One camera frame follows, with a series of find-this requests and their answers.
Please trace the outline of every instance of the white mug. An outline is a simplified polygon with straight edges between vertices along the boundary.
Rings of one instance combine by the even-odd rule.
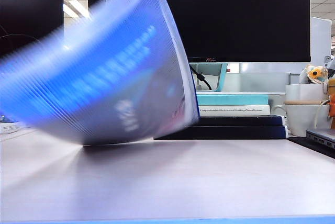
[[[325,84],[288,84],[285,87],[286,101],[328,99],[327,85]]]
[[[292,135],[305,137],[306,130],[314,128],[314,121],[319,105],[277,105],[273,111],[280,108],[286,111],[287,124]],[[328,118],[329,105],[322,105],[316,128],[330,129],[332,118]]]

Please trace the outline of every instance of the black book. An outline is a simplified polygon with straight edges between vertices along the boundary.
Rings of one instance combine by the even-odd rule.
[[[222,116],[200,117],[197,126],[283,126],[284,117],[277,115],[269,116]]]
[[[286,139],[286,126],[191,126],[157,139]]]

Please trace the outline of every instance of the silver laptop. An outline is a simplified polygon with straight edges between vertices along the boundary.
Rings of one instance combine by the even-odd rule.
[[[308,129],[306,137],[335,149],[335,129]]]

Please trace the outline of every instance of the white desk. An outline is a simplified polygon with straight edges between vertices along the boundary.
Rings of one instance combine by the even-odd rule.
[[[335,160],[287,140],[1,143],[2,221],[335,214]]]

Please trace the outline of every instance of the black monitor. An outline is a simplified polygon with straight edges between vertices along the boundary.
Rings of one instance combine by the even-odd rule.
[[[0,58],[62,26],[62,5],[63,0],[0,0]]]
[[[167,0],[189,62],[309,62],[310,0]]]

